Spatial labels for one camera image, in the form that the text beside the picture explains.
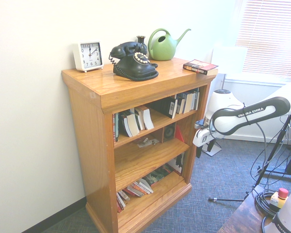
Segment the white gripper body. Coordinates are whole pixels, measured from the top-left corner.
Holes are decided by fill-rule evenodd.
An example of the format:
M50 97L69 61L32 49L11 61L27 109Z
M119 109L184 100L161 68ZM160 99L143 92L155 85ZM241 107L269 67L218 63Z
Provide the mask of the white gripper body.
M197 147L202 147L204 144L219 137L217 131L210 131L209 128L198 129L193 138L193 144Z

